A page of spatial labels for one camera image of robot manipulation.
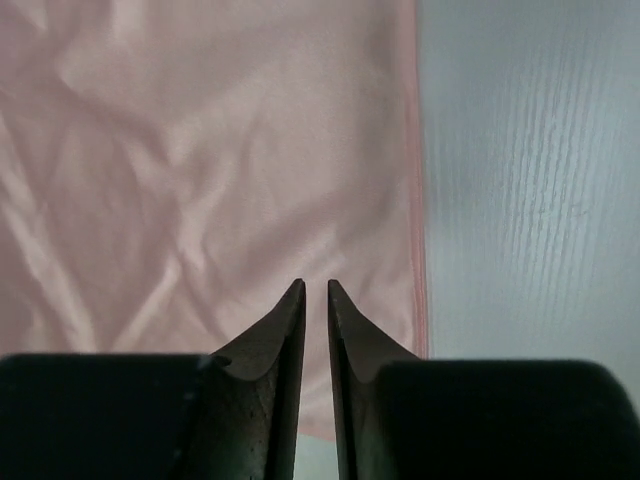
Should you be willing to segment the pink satin napkin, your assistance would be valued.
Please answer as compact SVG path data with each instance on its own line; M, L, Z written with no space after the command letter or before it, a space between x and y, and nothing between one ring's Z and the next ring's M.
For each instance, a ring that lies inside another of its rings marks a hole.
M412 1L5 1L1 350L204 352L303 279L426 351Z

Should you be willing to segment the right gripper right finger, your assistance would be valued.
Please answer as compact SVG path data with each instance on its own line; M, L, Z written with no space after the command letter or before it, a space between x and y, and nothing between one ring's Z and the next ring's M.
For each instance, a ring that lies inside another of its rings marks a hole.
M328 333L339 475L418 479L425 363L376 326L337 280L328 282Z

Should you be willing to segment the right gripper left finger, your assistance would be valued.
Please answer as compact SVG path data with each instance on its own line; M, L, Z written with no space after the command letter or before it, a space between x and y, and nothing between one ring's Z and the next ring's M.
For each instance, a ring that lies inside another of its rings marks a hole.
M182 479L290 479L306 330L296 279L262 319L198 369L179 447Z

